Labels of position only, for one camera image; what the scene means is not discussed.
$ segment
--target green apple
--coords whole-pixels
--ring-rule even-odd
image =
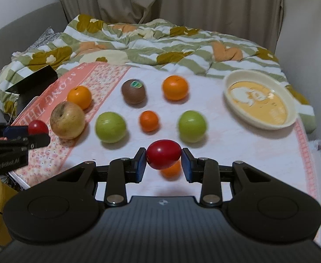
[[[193,143],[203,138],[207,130],[207,122],[199,112],[186,111],[179,119],[178,129],[180,138],[184,142]]]
[[[104,112],[96,121],[96,134],[105,143],[115,143],[126,135],[126,123],[115,112]]]

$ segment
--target white bowl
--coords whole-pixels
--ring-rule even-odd
[[[287,116],[286,120],[283,124],[271,124],[268,122],[264,122],[258,118],[251,116],[247,113],[244,109],[237,105],[237,101],[234,101],[231,93],[229,92],[229,88],[237,83],[237,82],[254,82],[259,85],[262,85],[269,89],[271,93],[277,95],[282,103],[284,104]],[[243,120],[247,123],[265,130],[277,130],[286,128],[292,125],[297,119],[297,112],[294,107],[294,100],[290,92],[288,92],[284,87],[282,87],[276,80],[265,75],[261,72],[254,71],[254,70],[236,70],[231,72],[229,75],[225,76],[224,78],[224,96],[228,102],[228,105],[231,109]]]

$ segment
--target kiwi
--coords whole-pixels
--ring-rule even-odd
[[[137,79],[130,79],[121,86],[121,93],[129,105],[142,103],[146,98],[145,85]]]

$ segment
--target metal screw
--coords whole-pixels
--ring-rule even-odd
[[[220,197],[217,195],[209,194],[203,197],[203,201],[205,201],[208,204],[216,204],[220,201]]]
[[[124,200],[124,197],[121,195],[110,195],[107,197],[107,201],[111,204],[119,204]]]

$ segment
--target kiwi sticker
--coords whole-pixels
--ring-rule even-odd
[[[130,84],[130,87],[137,88],[137,89],[141,88],[142,86],[143,86],[142,83],[138,80],[135,80],[135,81],[131,82],[131,84]]]

